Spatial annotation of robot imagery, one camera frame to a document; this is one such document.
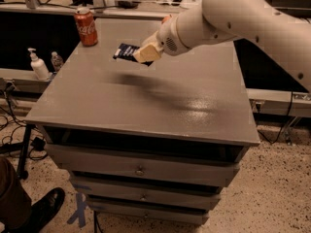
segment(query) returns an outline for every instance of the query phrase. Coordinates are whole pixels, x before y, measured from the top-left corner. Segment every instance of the soap bottle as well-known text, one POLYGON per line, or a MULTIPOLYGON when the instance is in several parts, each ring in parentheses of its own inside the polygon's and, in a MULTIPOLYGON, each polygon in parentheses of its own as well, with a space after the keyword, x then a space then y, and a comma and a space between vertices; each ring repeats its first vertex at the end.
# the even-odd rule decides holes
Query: soap bottle
POLYGON ((49 78, 49 70, 45 64, 45 62, 38 58, 37 54, 33 52, 35 49, 28 49, 31 57, 31 67, 35 72, 38 80, 45 81, 49 78))
POLYGON ((60 68, 63 66, 64 61, 63 61, 62 57, 56 51, 53 51, 51 63, 52 63, 52 66, 53 66, 55 72, 58 72, 60 70, 60 68))

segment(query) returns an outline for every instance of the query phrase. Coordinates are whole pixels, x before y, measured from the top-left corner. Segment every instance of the terrazzo floor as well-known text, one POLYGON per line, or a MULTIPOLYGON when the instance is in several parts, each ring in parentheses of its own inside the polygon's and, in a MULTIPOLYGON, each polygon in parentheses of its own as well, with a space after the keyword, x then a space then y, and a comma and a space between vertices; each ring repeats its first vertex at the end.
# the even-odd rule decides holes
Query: terrazzo floor
MULTIPOLYGON (((12 125, 1 131, 1 138, 10 135, 14 128, 12 125)), ((279 130, 277 126, 260 126, 259 129, 270 139, 274 139, 279 130)), ((19 129, 15 133, 15 141, 22 140, 22 131, 19 129)), ((250 148, 240 162, 239 173, 230 186, 222 191, 222 200, 202 226, 106 214, 98 216, 99 225, 105 233, 309 233, 310 131, 296 128, 292 132, 292 140, 294 146, 288 146, 281 137, 273 145, 262 141, 258 147, 250 148)), ((8 158, 17 167, 18 159, 8 158)), ((77 194, 68 181, 67 171, 59 170, 49 157, 41 161, 27 159, 26 169, 29 177, 21 183, 33 202, 57 186, 66 192, 63 207, 42 232, 94 232, 90 208, 85 209, 85 225, 74 217, 77 194), (70 217, 74 219, 71 224, 68 223, 70 217)))

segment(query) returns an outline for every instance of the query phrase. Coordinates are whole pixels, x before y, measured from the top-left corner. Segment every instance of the red soda can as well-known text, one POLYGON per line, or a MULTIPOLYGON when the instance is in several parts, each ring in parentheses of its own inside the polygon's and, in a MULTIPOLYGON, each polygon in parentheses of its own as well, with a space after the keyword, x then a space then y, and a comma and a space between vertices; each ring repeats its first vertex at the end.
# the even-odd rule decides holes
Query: red soda can
POLYGON ((74 15, 80 40, 84 46, 93 46, 97 44, 97 31, 93 14, 89 8, 82 7, 74 15))

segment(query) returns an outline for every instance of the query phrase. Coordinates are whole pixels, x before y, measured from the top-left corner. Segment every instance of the gray table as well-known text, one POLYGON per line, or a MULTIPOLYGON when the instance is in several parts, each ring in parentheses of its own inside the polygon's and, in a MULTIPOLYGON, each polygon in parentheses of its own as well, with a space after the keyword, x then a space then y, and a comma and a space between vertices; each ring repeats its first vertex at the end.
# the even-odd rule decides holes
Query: gray table
POLYGON ((94 210, 200 224, 259 136, 233 43, 164 54, 150 67, 113 59, 121 43, 139 46, 159 26, 97 19, 99 43, 76 47, 26 121, 42 129, 48 153, 94 210), (167 194, 146 201, 164 187, 167 194), (209 205, 166 205, 177 193, 208 197, 209 205))

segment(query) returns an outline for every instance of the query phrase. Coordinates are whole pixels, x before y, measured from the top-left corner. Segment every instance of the drawer handle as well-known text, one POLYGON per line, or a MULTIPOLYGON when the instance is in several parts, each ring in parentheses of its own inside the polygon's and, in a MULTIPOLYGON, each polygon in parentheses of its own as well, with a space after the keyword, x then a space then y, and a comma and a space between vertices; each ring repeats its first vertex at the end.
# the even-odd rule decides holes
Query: drawer handle
POLYGON ((144 170, 143 170, 142 167, 139 167, 139 168, 135 171, 135 174, 136 174, 137 176, 144 176, 144 175, 145 175, 145 172, 144 172, 144 170))

